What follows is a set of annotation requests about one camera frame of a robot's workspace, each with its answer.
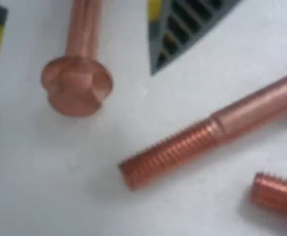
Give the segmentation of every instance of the bolt head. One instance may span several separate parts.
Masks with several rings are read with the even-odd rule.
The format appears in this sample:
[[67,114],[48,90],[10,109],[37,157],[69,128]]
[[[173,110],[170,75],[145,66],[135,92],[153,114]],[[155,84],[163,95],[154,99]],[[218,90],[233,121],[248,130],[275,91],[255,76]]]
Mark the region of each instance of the bolt head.
[[54,109],[71,117],[94,114],[113,88],[112,76],[103,65],[93,59],[69,56],[45,66],[42,85]]

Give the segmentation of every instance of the yellow label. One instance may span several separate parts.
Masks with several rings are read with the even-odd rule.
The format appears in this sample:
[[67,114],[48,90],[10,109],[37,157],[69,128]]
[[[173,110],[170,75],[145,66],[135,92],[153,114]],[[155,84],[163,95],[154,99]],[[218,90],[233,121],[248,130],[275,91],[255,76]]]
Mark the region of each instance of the yellow label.
[[157,21],[160,18],[162,0],[148,0],[149,21]]

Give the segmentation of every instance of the white surface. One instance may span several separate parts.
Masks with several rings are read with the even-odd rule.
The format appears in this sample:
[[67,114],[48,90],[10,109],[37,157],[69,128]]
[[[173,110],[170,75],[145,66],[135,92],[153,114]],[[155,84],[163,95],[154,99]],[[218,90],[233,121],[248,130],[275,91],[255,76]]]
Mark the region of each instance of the white surface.
[[99,60],[115,89],[86,119],[55,113],[40,71],[63,53],[71,0],[2,0],[0,236],[286,236],[247,203],[257,171],[287,177],[287,116],[136,193],[125,157],[287,74],[287,0],[243,0],[157,76],[146,2],[103,0]]

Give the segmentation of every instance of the threaded bolt end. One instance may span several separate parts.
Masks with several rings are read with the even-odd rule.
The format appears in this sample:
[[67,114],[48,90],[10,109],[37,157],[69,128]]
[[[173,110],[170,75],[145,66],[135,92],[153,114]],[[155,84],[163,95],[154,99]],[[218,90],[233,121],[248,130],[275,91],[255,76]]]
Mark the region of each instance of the threaded bolt end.
[[254,204],[287,213],[287,180],[264,173],[257,173],[252,189]]
[[121,163],[119,168],[128,187],[144,185],[212,148],[211,125],[212,120],[206,119]]

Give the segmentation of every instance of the bolt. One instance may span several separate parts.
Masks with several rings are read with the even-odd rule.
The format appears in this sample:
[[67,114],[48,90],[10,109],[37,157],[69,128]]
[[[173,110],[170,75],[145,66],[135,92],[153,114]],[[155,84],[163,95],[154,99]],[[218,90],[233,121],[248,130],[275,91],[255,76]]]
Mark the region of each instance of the bolt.
[[257,173],[251,189],[251,201],[287,214],[287,180]]
[[135,189],[285,111],[287,76],[122,162],[119,168],[129,188]]
[[42,85],[58,112],[72,117],[94,114],[111,93],[109,71],[95,58],[101,0],[73,0],[66,55],[49,62]]

